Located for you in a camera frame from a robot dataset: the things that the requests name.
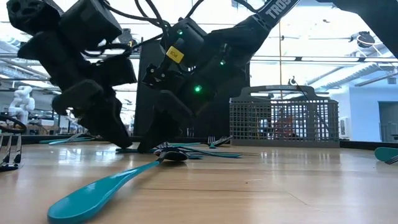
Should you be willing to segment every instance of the wire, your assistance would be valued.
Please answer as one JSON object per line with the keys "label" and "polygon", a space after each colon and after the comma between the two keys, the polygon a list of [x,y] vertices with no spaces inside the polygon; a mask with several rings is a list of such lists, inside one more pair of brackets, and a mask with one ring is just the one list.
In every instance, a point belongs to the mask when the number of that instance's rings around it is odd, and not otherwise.
{"label": "wire", "polygon": [[155,19],[155,18],[134,16],[134,15],[130,15],[130,14],[121,12],[121,11],[119,11],[119,10],[113,8],[113,7],[109,4],[109,2],[107,2],[107,1],[105,1],[105,0],[102,0],[101,3],[103,4],[103,6],[104,6],[105,8],[109,9],[110,11],[112,11],[112,12],[114,12],[114,13],[116,13],[116,14],[119,14],[120,16],[124,16],[124,17],[126,17],[126,18],[135,19],[135,20],[139,20],[139,21],[157,22],[157,19]]}
{"label": "wire", "polygon": [[[134,0],[134,2],[136,3],[136,6],[137,6],[137,8],[138,8],[138,11],[141,13],[141,15],[142,15],[143,17],[148,17],[148,15],[147,15],[147,14],[144,12],[144,10],[142,9],[142,7],[141,7],[141,5],[140,5],[140,3],[139,3],[139,0]],[[161,25],[160,25],[157,21],[156,21],[156,22],[149,21],[149,22],[150,22],[152,25],[161,28]],[[166,25],[167,27],[170,27],[170,23],[169,23],[169,22],[164,21],[164,23],[165,23],[165,25]]]}
{"label": "wire", "polygon": [[204,0],[199,0],[197,1],[191,8],[191,10],[189,10],[188,14],[185,16],[185,18],[191,17],[192,14],[195,12],[195,10],[199,7],[199,5],[203,2]]}
{"label": "wire", "polygon": [[98,50],[101,52],[111,49],[124,49],[124,52],[121,55],[130,56],[132,54],[132,47],[128,46],[127,44],[106,44],[103,46],[98,46]]}
{"label": "wire", "polygon": [[258,10],[254,9],[247,1],[245,0],[235,0],[237,3],[241,4],[242,6],[246,7],[251,12],[257,13]]}
{"label": "wire", "polygon": [[101,53],[99,53],[99,54],[91,54],[91,53],[88,53],[87,51],[82,52],[82,54],[86,55],[87,57],[99,57],[99,56],[103,55],[104,53],[105,53],[105,51],[101,51]]}
{"label": "wire", "polygon": [[147,39],[147,40],[145,40],[145,41],[142,41],[141,43],[139,43],[139,44],[133,46],[133,47],[132,47],[132,50],[134,50],[134,49],[136,49],[136,48],[138,48],[138,47],[140,47],[140,46],[142,46],[142,45],[148,44],[148,43],[150,43],[150,42],[152,42],[152,41],[155,41],[155,40],[161,38],[162,36],[163,36],[163,34],[159,34],[159,35],[157,35],[157,36],[155,36],[155,37],[152,37],[152,38],[150,38],[150,39]]}
{"label": "wire", "polygon": [[[152,0],[146,0],[146,2],[148,3],[150,9],[154,12],[157,22],[160,24],[160,28],[162,28],[163,37],[165,38],[165,40],[167,40],[169,38],[169,33],[168,33],[167,27],[162,19],[162,16],[160,15],[159,11],[156,9],[156,6],[152,2]],[[167,41],[165,41],[165,49],[168,49]]]}

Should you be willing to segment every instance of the teal object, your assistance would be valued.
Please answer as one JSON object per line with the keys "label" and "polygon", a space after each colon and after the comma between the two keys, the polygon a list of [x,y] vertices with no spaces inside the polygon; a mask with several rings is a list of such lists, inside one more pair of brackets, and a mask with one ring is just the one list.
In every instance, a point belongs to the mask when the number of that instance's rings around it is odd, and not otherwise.
{"label": "teal object", "polygon": [[209,148],[210,148],[210,149],[216,149],[217,147],[216,147],[213,143],[211,143],[210,146],[209,146]]}
{"label": "teal object", "polygon": [[186,150],[186,151],[198,152],[198,153],[202,153],[202,154],[207,155],[207,156],[214,156],[214,157],[237,159],[237,158],[240,158],[242,156],[242,154],[229,154],[229,153],[226,153],[226,152],[208,152],[208,151],[203,151],[203,150],[199,150],[199,149],[191,149],[191,148],[188,148],[188,147],[178,147],[178,148]]}
{"label": "teal object", "polygon": [[[200,142],[186,143],[186,144],[173,144],[173,145],[170,145],[169,147],[197,146],[197,145],[200,145],[200,144],[201,144]],[[158,149],[157,148],[150,149],[148,151],[148,153],[154,153],[156,150],[158,150]],[[138,150],[137,149],[116,149],[116,152],[120,152],[120,153],[128,153],[128,152],[138,153]]]}
{"label": "teal object", "polygon": [[376,159],[386,162],[394,156],[398,156],[398,149],[391,147],[379,147],[374,151]]}
{"label": "teal object", "polygon": [[[73,141],[70,141],[70,142],[84,142],[84,141],[91,141],[91,140],[93,140],[93,138],[81,138],[81,139],[80,138],[76,138],[76,139],[74,139]],[[62,143],[66,143],[66,142],[68,142],[68,139],[52,141],[52,142],[49,143],[49,145],[53,146],[53,145],[56,145],[56,144],[62,144]]]}
{"label": "teal object", "polygon": [[[49,144],[51,142],[56,142],[56,141],[66,141],[69,138],[65,138],[65,139],[52,139],[52,140],[42,140],[39,141],[39,144]],[[91,139],[91,137],[80,137],[80,138],[76,138],[76,139]]]}
{"label": "teal object", "polygon": [[157,160],[113,174],[71,193],[49,208],[48,221],[53,224],[86,222],[93,218],[126,182],[160,163],[161,161]]}

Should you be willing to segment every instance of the wire basket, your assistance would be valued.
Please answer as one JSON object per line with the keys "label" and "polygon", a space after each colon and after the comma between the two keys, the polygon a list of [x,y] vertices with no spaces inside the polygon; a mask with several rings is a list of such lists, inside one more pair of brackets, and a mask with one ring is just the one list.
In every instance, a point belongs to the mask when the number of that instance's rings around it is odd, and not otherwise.
{"label": "wire basket", "polygon": [[[305,96],[275,100],[252,93],[289,91]],[[338,102],[310,86],[256,86],[230,99],[229,128],[235,146],[339,147]]]}

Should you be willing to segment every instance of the green led light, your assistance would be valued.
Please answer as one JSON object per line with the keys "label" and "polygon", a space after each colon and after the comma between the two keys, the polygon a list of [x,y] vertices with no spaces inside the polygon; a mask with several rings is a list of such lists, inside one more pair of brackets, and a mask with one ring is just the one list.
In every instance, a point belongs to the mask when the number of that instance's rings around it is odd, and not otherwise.
{"label": "green led light", "polygon": [[194,90],[196,93],[199,93],[201,91],[201,86],[200,85],[195,86]]}

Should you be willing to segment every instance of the basket handle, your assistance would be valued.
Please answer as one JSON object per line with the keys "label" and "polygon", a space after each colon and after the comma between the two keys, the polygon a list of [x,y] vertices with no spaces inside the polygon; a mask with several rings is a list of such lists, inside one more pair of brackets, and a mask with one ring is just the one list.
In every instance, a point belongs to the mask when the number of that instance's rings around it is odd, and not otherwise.
{"label": "basket handle", "polygon": [[311,86],[297,86],[297,85],[268,85],[268,86],[254,86],[245,87],[241,91],[241,96],[251,96],[251,93],[267,92],[267,91],[297,91],[305,92],[309,98],[317,98],[315,90]]}

